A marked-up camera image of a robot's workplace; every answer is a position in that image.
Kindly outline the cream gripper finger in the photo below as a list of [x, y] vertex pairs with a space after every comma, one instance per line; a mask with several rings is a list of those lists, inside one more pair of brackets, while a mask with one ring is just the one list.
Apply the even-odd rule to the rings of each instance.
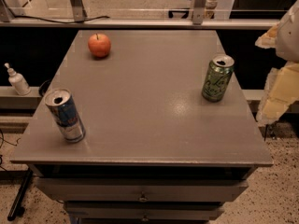
[[255, 45], [262, 49], [274, 49], [277, 45], [278, 25], [272, 26], [266, 33], [259, 36]]
[[260, 126], [278, 121], [290, 105], [299, 100], [299, 63], [286, 62], [267, 76], [256, 120]]

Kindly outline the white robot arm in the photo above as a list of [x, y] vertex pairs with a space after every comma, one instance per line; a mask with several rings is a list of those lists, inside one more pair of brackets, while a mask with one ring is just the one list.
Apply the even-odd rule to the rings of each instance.
[[299, 0], [278, 24], [256, 40], [255, 45], [275, 49], [276, 55], [286, 61], [282, 68], [272, 68], [265, 82], [256, 115], [257, 122], [265, 126], [278, 121], [299, 99]]

